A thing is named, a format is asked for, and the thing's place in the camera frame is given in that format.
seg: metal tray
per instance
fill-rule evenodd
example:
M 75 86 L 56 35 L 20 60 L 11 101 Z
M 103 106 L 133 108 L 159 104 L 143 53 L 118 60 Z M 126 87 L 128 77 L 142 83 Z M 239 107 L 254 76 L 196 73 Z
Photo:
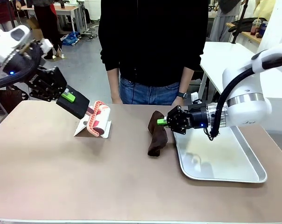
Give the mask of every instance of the metal tray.
M 174 133 L 183 173 L 190 179 L 263 183 L 267 173 L 238 127 L 220 129 L 210 141 L 203 129 Z

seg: wooden desk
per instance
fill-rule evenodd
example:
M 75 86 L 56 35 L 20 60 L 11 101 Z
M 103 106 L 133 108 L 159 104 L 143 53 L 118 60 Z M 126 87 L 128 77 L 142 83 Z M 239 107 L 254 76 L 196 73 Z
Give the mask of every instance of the wooden desk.
M 161 156 L 147 156 L 151 114 L 171 108 L 111 105 L 110 136 L 98 139 L 73 137 L 78 119 L 55 103 L 20 103 L 0 124 L 0 219 L 282 222 L 282 151 L 269 135 L 241 129 L 266 183 L 192 181 L 169 130 Z
M 76 25 L 77 25 L 77 31 L 79 33 L 82 33 L 84 29 L 87 28 L 87 23 L 86 23 L 86 18 L 84 14 L 81 14 L 81 10 L 78 6 L 65 6 L 65 8 L 61 8 L 60 5 L 56 6 L 54 5 L 56 13 L 58 16 L 63 16 L 63 15 L 69 15 L 71 17 L 71 26 L 72 26 L 72 31 L 75 32 L 75 26 L 74 26 L 74 19 L 76 20 Z M 28 8 L 27 6 L 22 6 L 22 10 L 27 10 L 29 15 L 35 15 L 34 13 L 34 7 Z M 62 25 L 66 23 L 65 18 L 61 17 L 60 22 Z
M 226 23 L 226 25 L 229 28 L 234 27 L 234 25 L 232 23 L 230 23 L 230 22 Z M 253 36 L 253 35 L 250 34 L 250 32 L 241 32 L 241 34 L 243 34 L 245 37 L 249 38 L 250 40 L 252 40 L 252 41 L 254 41 L 254 42 L 258 43 L 258 44 L 261 43 L 262 38 L 257 38 L 256 35 Z

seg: red skirt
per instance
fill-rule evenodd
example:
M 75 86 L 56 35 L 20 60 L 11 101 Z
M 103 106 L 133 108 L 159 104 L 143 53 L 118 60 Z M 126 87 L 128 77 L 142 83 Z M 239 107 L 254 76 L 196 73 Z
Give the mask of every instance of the red skirt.
M 10 5 L 10 11 L 11 11 L 13 20 L 15 20 L 14 11 L 11 5 Z M 7 21 L 10 21 L 9 12 L 7 8 L 7 4 L 3 2 L 3 3 L 0 3 L 0 24 L 5 23 Z

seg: metal ring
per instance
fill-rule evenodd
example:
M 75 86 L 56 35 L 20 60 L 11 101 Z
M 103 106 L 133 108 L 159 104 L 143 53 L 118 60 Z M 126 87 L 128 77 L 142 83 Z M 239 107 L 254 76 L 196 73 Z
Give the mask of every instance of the metal ring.
M 250 101 L 264 101 L 264 97 L 262 93 L 248 93 L 245 95 L 237 96 L 231 98 L 227 101 L 228 107 L 233 106 L 235 104 L 250 102 Z

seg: black hose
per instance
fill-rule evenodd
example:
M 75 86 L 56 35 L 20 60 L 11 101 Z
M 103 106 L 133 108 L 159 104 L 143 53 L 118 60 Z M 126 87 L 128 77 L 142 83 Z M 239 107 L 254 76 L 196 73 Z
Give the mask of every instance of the black hose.
M 271 60 L 271 61 L 267 61 L 267 62 L 262 63 L 262 67 L 265 70 L 272 69 L 272 68 L 278 68 L 280 66 L 282 66 L 282 57 L 275 59 L 275 60 Z M 229 96 L 231 91 L 235 88 L 235 86 L 238 83 L 240 83 L 242 80 L 244 80 L 245 78 L 247 78 L 248 76 L 251 76 L 253 74 L 254 74 L 254 72 L 253 72 L 252 68 L 247 69 L 246 71 L 242 72 L 237 77 L 235 77 L 227 85 L 227 87 L 223 90 L 222 94 L 220 95 L 218 104 L 217 104 L 214 124 L 213 124 L 211 131 L 210 131 L 210 140 L 213 140 L 213 138 L 216 137 L 219 134 L 222 109 L 223 109 L 224 103 L 227 100 L 227 97 Z
M 42 49 L 37 43 L 33 43 L 31 47 L 32 52 L 30 53 L 30 55 L 32 59 L 30 60 L 30 63 L 24 65 L 24 69 L 15 73 L 14 75 L 8 75 L 4 78 L 0 78 L 0 88 L 12 85 L 17 82 L 25 81 L 27 76 L 30 76 L 32 72 L 35 72 L 37 70 L 42 57 Z

